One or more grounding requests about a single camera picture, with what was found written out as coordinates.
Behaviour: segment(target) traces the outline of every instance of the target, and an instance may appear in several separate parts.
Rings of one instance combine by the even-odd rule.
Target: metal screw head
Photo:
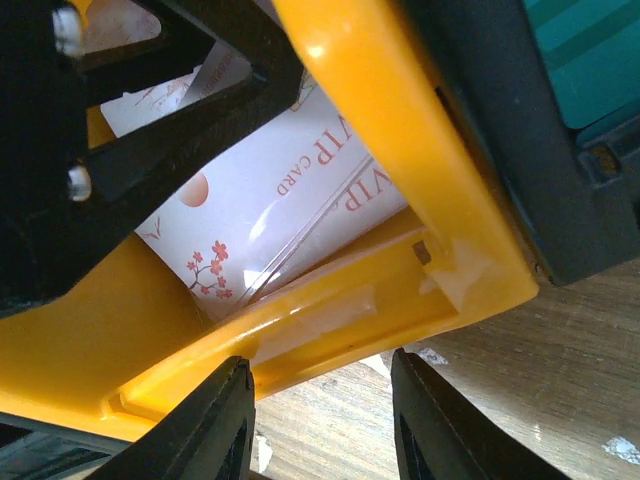
[[[91,196],[91,177],[82,165],[69,170],[69,198],[74,202],[84,202]]]
[[[65,4],[54,10],[52,16],[56,50],[72,58],[84,55],[82,18],[78,10],[71,4]]]

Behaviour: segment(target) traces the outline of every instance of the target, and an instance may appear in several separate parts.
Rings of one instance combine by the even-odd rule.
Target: black plastic frame
[[[401,480],[568,480],[500,430],[418,355],[395,351],[391,384]]]
[[[166,38],[79,65],[56,53],[50,2],[3,2],[0,318],[68,292],[206,163],[298,98],[302,64],[252,0],[136,2],[159,15]],[[250,62],[247,78],[89,150],[88,106],[193,69],[215,41]],[[179,55],[185,43],[180,62],[155,68],[159,52]],[[81,203],[67,185],[78,164],[93,185]]]
[[[576,146],[521,0],[403,4],[457,123],[498,172],[551,281],[571,283],[640,254],[635,169],[603,171],[602,158]]]
[[[244,480],[255,426],[249,362],[230,357],[157,426],[88,480]]]
[[[51,423],[40,422],[38,420],[25,417],[18,417],[16,415],[3,412],[0,412],[0,424],[59,437],[69,442],[84,445],[90,450],[106,453],[108,455],[120,453],[130,445],[129,442],[118,440],[117,438],[83,432],[82,430],[53,425]]]

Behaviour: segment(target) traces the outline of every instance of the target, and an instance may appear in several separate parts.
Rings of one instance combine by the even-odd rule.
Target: screw
[[[79,58],[84,55],[84,38],[82,18],[78,10],[66,3],[55,9],[53,17],[53,34],[56,50],[67,57]]]
[[[91,196],[91,177],[82,165],[69,170],[69,198],[74,202],[84,202]]]
[[[591,154],[595,157],[606,177],[613,177],[620,171],[620,165],[607,145],[596,145],[591,148]]]
[[[414,243],[412,247],[413,253],[415,253],[416,257],[418,257],[418,260],[420,260],[420,263],[422,265],[426,265],[431,261],[431,254],[429,253],[429,250],[427,250],[427,246],[422,240],[418,243]]]

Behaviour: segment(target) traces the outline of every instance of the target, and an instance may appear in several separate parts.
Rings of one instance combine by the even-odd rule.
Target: wooden table
[[[624,460],[603,448],[617,437],[640,447],[640,261],[566,288],[543,285],[526,305],[408,346],[427,348],[494,422],[572,478],[640,478],[631,463],[640,454]],[[389,366],[391,352],[382,359]],[[263,462],[273,450],[270,478],[398,478],[390,382],[369,366],[350,365],[257,408],[254,457],[258,443]]]

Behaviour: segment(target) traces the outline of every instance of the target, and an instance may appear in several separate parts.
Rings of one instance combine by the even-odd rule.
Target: yellow plastic frame
[[[64,298],[0,321],[1,411],[136,440],[230,355],[251,360],[260,398],[537,293],[394,2],[275,4],[413,211],[211,330],[132,237]],[[94,144],[107,140],[89,118]]]

